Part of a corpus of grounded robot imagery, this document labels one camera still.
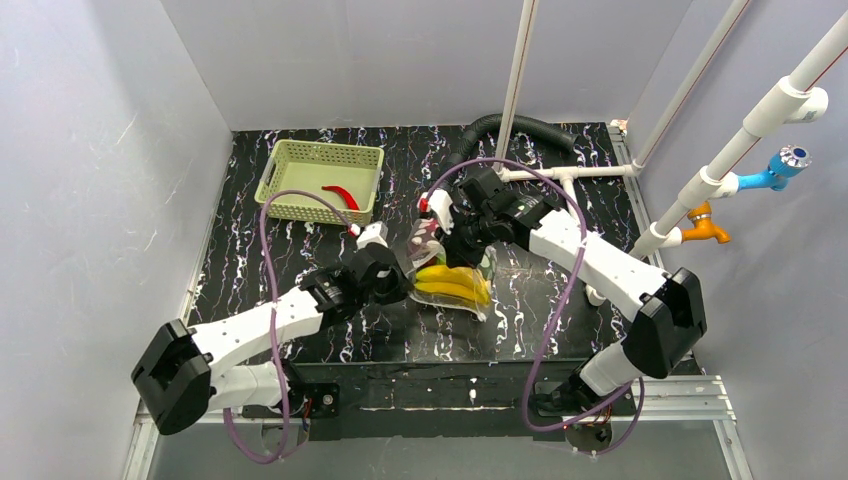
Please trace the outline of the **yellow fake banana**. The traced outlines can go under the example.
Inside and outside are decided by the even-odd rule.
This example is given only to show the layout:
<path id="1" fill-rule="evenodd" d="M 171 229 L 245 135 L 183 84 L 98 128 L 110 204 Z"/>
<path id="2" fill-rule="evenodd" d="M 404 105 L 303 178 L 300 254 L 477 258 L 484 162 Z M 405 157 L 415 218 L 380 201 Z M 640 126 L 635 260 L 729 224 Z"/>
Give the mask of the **yellow fake banana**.
<path id="1" fill-rule="evenodd" d="M 483 307 L 491 303 L 491 285 L 483 273 L 469 267 L 432 265 L 416 272 L 415 293 L 442 304 Z"/>

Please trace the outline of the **clear zip top bag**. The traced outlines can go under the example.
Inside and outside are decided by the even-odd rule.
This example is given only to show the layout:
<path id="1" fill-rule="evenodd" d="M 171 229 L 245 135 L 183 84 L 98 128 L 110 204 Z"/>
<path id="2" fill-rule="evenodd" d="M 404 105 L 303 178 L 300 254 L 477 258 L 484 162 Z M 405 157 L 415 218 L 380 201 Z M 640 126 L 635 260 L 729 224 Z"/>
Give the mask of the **clear zip top bag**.
<path id="1" fill-rule="evenodd" d="M 435 219 L 417 219 L 407 239 L 407 257 L 413 267 L 410 298 L 424 305 L 465 310 L 485 322 L 494 312 L 493 290 L 496 250 L 484 250 L 475 267 L 449 267 L 437 238 Z"/>

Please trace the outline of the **red fake chili pepper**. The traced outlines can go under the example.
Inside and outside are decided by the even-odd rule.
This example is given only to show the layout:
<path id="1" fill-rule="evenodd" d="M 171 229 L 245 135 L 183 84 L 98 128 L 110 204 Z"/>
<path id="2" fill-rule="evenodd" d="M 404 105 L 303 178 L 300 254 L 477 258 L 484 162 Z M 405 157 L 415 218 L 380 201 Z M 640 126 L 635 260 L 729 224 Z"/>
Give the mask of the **red fake chili pepper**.
<path id="1" fill-rule="evenodd" d="M 339 197 L 343 202 L 344 208 L 351 211 L 359 211 L 360 206 L 353 194 L 346 188 L 339 185 L 324 185 L 321 189 L 325 192 L 330 192 Z"/>

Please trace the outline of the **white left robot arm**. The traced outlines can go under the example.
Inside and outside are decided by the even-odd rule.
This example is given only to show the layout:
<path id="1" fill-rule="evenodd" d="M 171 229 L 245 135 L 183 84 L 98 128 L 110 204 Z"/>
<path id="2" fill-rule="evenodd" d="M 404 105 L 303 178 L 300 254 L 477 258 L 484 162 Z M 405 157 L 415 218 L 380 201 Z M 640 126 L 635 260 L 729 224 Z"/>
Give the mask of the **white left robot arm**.
<path id="1" fill-rule="evenodd" d="M 212 323 L 176 319 L 158 328 L 130 378 L 162 435 L 194 425 L 209 411 L 280 407 L 289 400 L 273 363 L 248 359 L 350 321 L 369 305 L 391 305 L 412 290 L 414 269 L 371 243 L 346 263 L 308 274 L 277 300 Z"/>

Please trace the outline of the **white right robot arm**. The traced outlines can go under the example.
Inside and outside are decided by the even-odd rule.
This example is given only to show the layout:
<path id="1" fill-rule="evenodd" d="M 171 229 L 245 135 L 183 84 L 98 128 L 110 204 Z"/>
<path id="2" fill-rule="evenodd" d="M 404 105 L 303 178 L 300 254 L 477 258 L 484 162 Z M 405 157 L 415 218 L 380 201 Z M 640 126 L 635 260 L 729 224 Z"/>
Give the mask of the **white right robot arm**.
<path id="1" fill-rule="evenodd" d="M 544 257 L 598 290 L 630 321 L 625 337 L 580 365 L 552 396 L 556 407 L 589 408 L 642 376 L 667 377 L 707 331 L 701 284 L 691 271 L 669 273 L 582 232 L 554 200 L 509 189 L 490 168 L 460 182 L 456 206 L 445 185 L 423 194 L 419 210 L 433 215 L 451 267 L 477 266 L 487 247 L 503 242 Z"/>

